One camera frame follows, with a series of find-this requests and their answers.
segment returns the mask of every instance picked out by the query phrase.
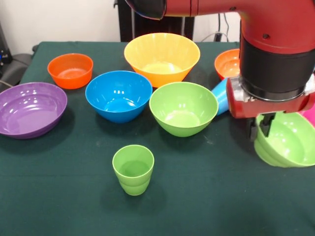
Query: orange bowl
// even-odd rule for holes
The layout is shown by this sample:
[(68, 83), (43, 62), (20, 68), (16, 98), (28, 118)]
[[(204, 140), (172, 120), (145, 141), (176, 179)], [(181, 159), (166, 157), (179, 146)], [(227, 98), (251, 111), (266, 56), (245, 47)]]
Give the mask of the orange bowl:
[(78, 89), (90, 82), (93, 60), (84, 54), (64, 54), (54, 58), (48, 64), (47, 70), (59, 87)]
[(221, 80), (236, 77), (240, 74), (240, 49), (231, 49), (217, 56), (215, 69)]
[(199, 61), (200, 50), (181, 35), (150, 33), (129, 42), (124, 56), (135, 72), (159, 88), (182, 81)]

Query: plastic bowl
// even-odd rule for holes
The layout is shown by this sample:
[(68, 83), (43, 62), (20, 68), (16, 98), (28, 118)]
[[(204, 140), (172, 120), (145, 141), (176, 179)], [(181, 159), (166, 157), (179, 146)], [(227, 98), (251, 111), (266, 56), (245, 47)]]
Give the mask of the plastic bowl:
[(84, 54), (64, 54), (54, 58), (48, 64), (47, 69), (59, 87), (79, 89), (91, 81), (93, 61)]
[(220, 79), (236, 77), (240, 74), (240, 49), (231, 49), (217, 56), (215, 69)]
[(39, 137), (58, 123), (67, 95), (49, 83), (26, 83), (0, 93), (0, 134), (15, 139)]
[(152, 94), (151, 83), (131, 71), (112, 71), (97, 76), (86, 88), (86, 99), (95, 111), (114, 123), (135, 119)]
[[(257, 117), (257, 123), (263, 119)], [(315, 129), (298, 113), (277, 113), (269, 137), (261, 129), (254, 147), (266, 163), (277, 167), (308, 167), (315, 165)]]
[(211, 91), (190, 82), (174, 82), (158, 88), (149, 105), (159, 125), (178, 137), (203, 130), (219, 109)]
[(307, 111), (302, 111), (300, 114), (304, 116), (315, 128), (315, 104), (312, 108)]
[(198, 46), (190, 39), (172, 33), (151, 33), (127, 44), (125, 59), (135, 72), (158, 88), (180, 82), (200, 58)]

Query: green cup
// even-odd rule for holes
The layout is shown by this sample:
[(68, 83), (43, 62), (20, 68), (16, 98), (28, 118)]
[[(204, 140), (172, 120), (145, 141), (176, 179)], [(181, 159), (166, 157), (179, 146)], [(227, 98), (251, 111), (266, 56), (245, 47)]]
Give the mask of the green cup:
[(144, 193), (150, 183), (154, 165), (152, 152), (141, 145), (119, 149), (113, 157), (113, 168), (123, 190), (132, 196)]

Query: blue cup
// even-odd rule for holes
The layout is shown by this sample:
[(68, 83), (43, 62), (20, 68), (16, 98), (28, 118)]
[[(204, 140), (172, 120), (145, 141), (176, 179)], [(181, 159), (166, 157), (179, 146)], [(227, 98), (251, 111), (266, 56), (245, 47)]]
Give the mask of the blue cup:
[(212, 93), (218, 100), (219, 103), (219, 111), (217, 115), (221, 115), (222, 113), (228, 111), (228, 101), (226, 95), (226, 82), (227, 78), (222, 80), (213, 90)]

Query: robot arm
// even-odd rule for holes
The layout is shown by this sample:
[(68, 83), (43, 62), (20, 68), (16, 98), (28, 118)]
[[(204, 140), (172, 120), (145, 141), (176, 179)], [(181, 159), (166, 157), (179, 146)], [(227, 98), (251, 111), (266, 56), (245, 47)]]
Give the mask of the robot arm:
[(307, 110), (315, 103), (315, 0), (126, 0), (140, 15), (197, 16), (238, 12), (242, 20), (240, 69), (229, 79), (229, 109), (235, 118)]

